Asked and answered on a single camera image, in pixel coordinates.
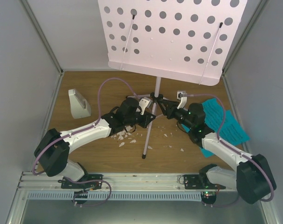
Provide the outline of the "blue sheet music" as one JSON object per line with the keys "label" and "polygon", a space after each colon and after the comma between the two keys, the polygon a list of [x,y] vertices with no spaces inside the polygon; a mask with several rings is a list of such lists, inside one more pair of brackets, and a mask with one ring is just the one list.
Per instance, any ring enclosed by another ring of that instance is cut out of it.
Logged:
{"label": "blue sheet music", "polygon": [[189,139],[192,143],[200,147],[200,150],[204,157],[208,158],[214,155],[212,152],[204,149],[202,147],[202,139],[209,133],[214,133],[214,130],[211,129],[207,124],[201,124],[199,126],[195,126],[193,128],[189,128],[188,126],[182,124],[183,130],[188,134]]}
{"label": "blue sheet music", "polygon": [[[218,131],[223,120],[223,109],[215,98],[202,103],[206,114],[205,123]],[[230,110],[226,110],[226,119],[220,130],[220,136],[230,144],[237,146],[249,140],[249,136],[236,121]]]}

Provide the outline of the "pink music stand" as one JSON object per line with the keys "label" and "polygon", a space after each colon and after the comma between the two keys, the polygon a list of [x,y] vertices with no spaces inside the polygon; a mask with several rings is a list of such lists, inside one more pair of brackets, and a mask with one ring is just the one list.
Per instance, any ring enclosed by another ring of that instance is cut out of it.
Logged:
{"label": "pink music stand", "polygon": [[219,83],[245,0],[100,0],[112,69]]}

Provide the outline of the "white metronome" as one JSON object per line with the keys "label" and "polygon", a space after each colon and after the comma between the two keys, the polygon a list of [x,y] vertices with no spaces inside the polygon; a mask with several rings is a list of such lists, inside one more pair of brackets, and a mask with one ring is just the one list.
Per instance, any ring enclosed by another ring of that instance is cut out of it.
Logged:
{"label": "white metronome", "polygon": [[68,91],[70,111],[74,119],[81,119],[91,116],[91,106],[88,101],[76,89]]}

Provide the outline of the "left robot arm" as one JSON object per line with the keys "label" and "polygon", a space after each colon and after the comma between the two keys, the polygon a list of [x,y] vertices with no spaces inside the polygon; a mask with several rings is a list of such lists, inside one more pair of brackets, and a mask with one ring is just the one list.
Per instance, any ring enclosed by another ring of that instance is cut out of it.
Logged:
{"label": "left robot arm", "polygon": [[48,177],[61,175],[71,179],[79,189],[86,187],[86,171],[79,163],[72,162],[69,154],[92,141],[126,131],[129,126],[147,128],[155,119],[155,115],[146,111],[151,103],[149,98],[126,98],[95,122],[68,131],[48,130],[34,152],[36,162]]}

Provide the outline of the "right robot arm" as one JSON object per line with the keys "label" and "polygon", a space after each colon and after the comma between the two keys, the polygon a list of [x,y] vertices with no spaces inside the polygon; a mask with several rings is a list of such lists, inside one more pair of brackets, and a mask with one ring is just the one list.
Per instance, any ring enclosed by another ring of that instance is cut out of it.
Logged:
{"label": "right robot arm", "polygon": [[227,170],[210,164],[202,168],[198,178],[202,188],[209,189],[219,184],[234,189],[249,204],[273,200],[276,182],[263,155],[244,152],[221,138],[219,132],[205,123],[206,114],[202,104],[192,103],[185,110],[176,101],[162,98],[157,103],[167,119],[175,119],[189,129],[188,136],[192,143],[210,151],[231,167]]}

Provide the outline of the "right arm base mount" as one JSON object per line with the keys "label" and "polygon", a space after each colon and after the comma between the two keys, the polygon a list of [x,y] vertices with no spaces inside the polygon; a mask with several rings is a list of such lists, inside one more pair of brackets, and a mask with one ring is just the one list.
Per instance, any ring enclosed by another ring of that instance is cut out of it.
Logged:
{"label": "right arm base mount", "polygon": [[185,174],[178,178],[178,182],[184,185],[185,189],[200,190],[201,202],[213,207],[220,190],[225,186],[211,183],[204,174]]}

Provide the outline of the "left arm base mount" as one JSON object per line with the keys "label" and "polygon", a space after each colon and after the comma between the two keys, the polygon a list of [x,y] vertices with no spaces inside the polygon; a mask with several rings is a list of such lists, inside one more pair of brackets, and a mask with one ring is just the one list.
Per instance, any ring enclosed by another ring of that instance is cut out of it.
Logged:
{"label": "left arm base mount", "polygon": [[85,174],[76,183],[71,182],[66,177],[58,180],[61,184],[62,189],[75,189],[74,196],[75,201],[79,202],[78,199],[87,199],[88,190],[97,190],[102,188],[101,181],[103,179],[102,174]]}

